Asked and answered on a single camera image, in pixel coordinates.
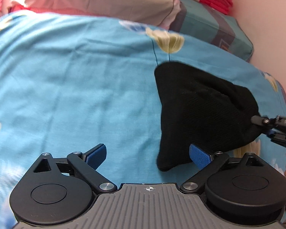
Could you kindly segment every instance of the floral pattern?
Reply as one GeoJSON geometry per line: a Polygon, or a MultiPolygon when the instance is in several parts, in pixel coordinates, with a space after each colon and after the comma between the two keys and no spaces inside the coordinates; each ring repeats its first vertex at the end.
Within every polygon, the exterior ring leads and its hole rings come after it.
{"type": "Polygon", "coordinates": [[[184,44],[184,37],[177,33],[169,33],[168,31],[162,30],[151,30],[148,27],[146,28],[146,34],[149,37],[154,38],[161,50],[166,53],[176,53],[184,44]]]}
{"type": "Polygon", "coordinates": [[[0,31],[5,29],[6,27],[8,27],[8,25],[10,24],[10,21],[13,20],[12,16],[8,16],[6,18],[4,18],[3,20],[0,21],[0,31]]]}
{"type": "Polygon", "coordinates": [[[278,92],[278,84],[277,84],[277,81],[275,80],[275,78],[272,75],[270,75],[269,73],[267,73],[267,72],[260,71],[260,73],[270,83],[270,85],[272,86],[273,90],[275,92],[278,92]]]}
{"type": "Polygon", "coordinates": [[[119,23],[130,31],[138,34],[146,34],[154,39],[159,48],[166,53],[178,52],[183,47],[185,41],[184,37],[180,34],[170,33],[166,30],[152,30],[145,24],[131,21],[119,21],[119,23]]]}

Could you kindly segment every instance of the metal screw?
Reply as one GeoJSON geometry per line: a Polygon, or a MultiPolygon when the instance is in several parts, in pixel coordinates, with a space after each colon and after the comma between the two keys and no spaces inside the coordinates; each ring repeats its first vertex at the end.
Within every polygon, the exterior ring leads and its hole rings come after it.
{"type": "Polygon", "coordinates": [[[111,190],[114,188],[114,185],[112,183],[102,183],[100,185],[100,189],[102,190],[111,190]]]}
{"type": "Polygon", "coordinates": [[[198,184],[197,183],[185,183],[183,184],[183,187],[187,190],[194,190],[198,188],[198,184]]]}

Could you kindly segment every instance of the circular cap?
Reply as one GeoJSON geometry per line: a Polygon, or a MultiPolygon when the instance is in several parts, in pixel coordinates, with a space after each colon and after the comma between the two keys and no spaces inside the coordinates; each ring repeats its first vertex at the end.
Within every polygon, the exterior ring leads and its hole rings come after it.
{"type": "Polygon", "coordinates": [[[286,178],[269,165],[219,171],[205,184],[208,202],[242,217],[267,216],[286,204],[286,178]]]}
{"type": "Polygon", "coordinates": [[[243,175],[232,179],[234,186],[246,190],[259,190],[266,188],[268,185],[267,179],[254,175],[243,175]]]}
{"type": "Polygon", "coordinates": [[[183,184],[183,187],[187,190],[194,190],[198,188],[198,184],[197,183],[185,183],[183,184]]]}
{"type": "Polygon", "coordinates": [[[100,185],[100,189],[102,190],[111,190],[114,188],[114,185],[112,183],[102,183],[100,185]]]}
{"type": "Polygon", "coordinates": [[[32,199],[41,204],[60,202],[66,195],[67,190],[65,187],[53,183],[40,185],[31,193],[32,199]]]}

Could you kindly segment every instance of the pink wall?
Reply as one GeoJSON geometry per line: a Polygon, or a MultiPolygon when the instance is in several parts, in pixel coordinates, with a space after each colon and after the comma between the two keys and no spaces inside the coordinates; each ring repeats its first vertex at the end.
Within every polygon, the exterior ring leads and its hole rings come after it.
{"type": "Polygon", "coordinates": [[[234,0],[231,15],[254,45],[251,63],[286,91],[286,0],[234,0]]]}

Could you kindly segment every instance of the blue gripper pad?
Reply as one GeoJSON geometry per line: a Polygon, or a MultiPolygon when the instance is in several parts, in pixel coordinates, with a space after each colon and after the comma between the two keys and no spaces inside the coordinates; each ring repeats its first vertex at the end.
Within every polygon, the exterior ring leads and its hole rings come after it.
{"type": "Polygon", "coordinates": [[[86,158],[84,161],[93,169],[97,169],[102,162],[105,161],[107,156],[106,146],[103,144],[97,145],[90,151],[86,152],[86,158]]]}
{"type": "Polygon", "coordinates": [[[197,165],[199,169],[203,169],[206,167],[210,162],[212,162],[212,156],[207,154],[206,152],[202,151],[197,146],[191,144],[190,145],[190,158],[197,165]]]}

